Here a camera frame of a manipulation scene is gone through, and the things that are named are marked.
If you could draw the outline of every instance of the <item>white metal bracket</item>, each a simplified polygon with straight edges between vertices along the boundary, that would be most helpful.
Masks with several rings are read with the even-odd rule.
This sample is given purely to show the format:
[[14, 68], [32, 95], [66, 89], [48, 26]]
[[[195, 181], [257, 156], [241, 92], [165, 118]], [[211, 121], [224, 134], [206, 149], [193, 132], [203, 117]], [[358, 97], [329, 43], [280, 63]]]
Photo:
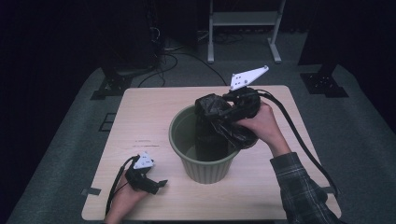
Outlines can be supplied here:
[[149, 154], [147, 152], [143, 152], [139, 156], [140, 156], [139, 160], [137, 160], [137, 162], [134, 164], [134, 169], [137, 170], [137, 169], [152, 167], [154, 165], [154, 162], [149, 157]]
[[246, 87], [254, 80], [256, 80], [258, 77], [260, 77], [262, 74], [266, 73], [268, 69], [269, 69], [268, 66], [265, 65], [262, 68], [254, 69], [243, 73], [233, 74], [233, 78], [231, 79], [230, 90], [236, 91], [238, 89], [241, 89], [242, 87]]

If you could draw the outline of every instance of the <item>gray floor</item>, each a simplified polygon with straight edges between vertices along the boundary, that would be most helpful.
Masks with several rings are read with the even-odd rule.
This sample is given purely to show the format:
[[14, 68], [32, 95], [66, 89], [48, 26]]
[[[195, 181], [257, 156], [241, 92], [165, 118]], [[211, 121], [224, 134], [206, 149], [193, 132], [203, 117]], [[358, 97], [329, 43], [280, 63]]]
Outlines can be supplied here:
[[[316, 72], [318, 66], [297, 66], [305, 37], [279, 34], [276, 43], [283, 63], [275, 64], [262, 35], [244, 35], [244, 40], [234, 44], [215, 45], [211, 66], [229, 81], [232, 73], [268, 65], [270, 71], [254, 84], [290, 88], [322, 165], [342, 191], [338, 198], [342, 219], [359, 224], [396, 223], [396, 136], [356, 79], [341, 66], [333, 77], [346, 89], [348, 98], [308, 94], [299, 74]], [[167, 47], [176, 46], [172, 42]], [[205, 61], [206, 51], [206, 45], [201, 45], [198, 50], [177, 52], [193, 53]], [[188, 55], [175, 56], [177, 66], [164, 74], [165, 87], [223, 85], [202, 62]], [[163, 69], [174, 64], [169, 56], [162, 59]], [[147, 76], [135, 78], [132, 87]], [[108, 137], [108, 133], [98, 132], [99, 127], [107, 113], [117, 112], [121, 99], [90, 100], [103, 79], [101, 69], [92, 71], [8, 223], [96, 223], [81, 218], [86, 199], [81, 191], [91, 186]], [[141, 87], [162, 84], [154, 76]]]

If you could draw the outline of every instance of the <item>dark background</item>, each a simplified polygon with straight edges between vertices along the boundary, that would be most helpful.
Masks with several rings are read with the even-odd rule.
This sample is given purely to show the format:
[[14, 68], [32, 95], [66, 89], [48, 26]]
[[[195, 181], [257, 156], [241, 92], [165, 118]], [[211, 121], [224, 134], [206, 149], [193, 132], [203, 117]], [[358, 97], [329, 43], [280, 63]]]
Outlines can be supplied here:
[[[215, 2], [216, 10], [273, 9], [277, 3]], [[147, 7], [158, 18], [148, 20]], [[5, 222], [91, 72], [104, 64], [154, 65], [151, 22], [193, 45], [191, 31], [207, 26], [208, 1], [4, 0], [0, 10], [0, 222]], [[289, 1], [281, 23], [282, 32], [309, 30], [300, 64], [336, 55], [393, 130], [394, 11], [390, 1]], [[171, 15], [186, 20], [179, 24]]]

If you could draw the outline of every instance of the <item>white shelf frame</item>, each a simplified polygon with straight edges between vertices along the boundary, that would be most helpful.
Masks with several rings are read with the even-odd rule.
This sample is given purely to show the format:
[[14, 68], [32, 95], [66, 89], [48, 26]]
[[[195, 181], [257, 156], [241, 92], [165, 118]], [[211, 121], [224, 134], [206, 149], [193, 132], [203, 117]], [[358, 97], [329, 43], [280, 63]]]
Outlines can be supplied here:
[[210, 0], [209, 11], [209, 41], [207, 45], [207, 62], [215, 61], [213, 46], [214, 26], [249, 26], [249, 25], [274, 25], [272, 37], [267, 38], [274, 61], [281, 63], [279, 52], [276, 48], [276, 36], [282, 21], [283, 9], [286, 0], [282, 0], [278, 11], [256, 11], [256, 12], [213, 12], [213, 0]]

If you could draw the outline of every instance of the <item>wooden tabletop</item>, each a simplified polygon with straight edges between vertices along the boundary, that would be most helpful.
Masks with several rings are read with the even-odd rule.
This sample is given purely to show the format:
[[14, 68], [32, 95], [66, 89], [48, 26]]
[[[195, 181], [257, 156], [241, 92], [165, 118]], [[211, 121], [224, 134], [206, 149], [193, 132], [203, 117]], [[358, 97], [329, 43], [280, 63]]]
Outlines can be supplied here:
[[[251, 86], [271, 92], [287, 109], [311, 153], [318, 159], [298, 108], [286, 86]], [[191, 180], [179, 156], [169, 143], [169, 125], [181, 109], [209, 93], [222, 95], [229, 87], [139, 88], [124, 93], [115, 122], [98, 165], [92, 188], [99, 195], [89, 195], [82, 210], [86, 220], [102, 220], [106, 201], [118, 170], [124, 162], [147, 151], [155, 166], [148, 178], [168, 183], [156, 195], [149, 195], [127, 219], [134, 220], [276, 220], [286, 219], [280, 189], [269, 160], [267, 145], [259, 141], [241, 150], [233, 159], [229, 173], [220, 182], [203, 185]], [[320, 186], [329, 183], [307, 158], [289, 124], [272, 102], [278, 125], [290, 148], [296, 151], [305, 169]], [[327, 205], [338, 216], [337, 201], [329, 194]]]

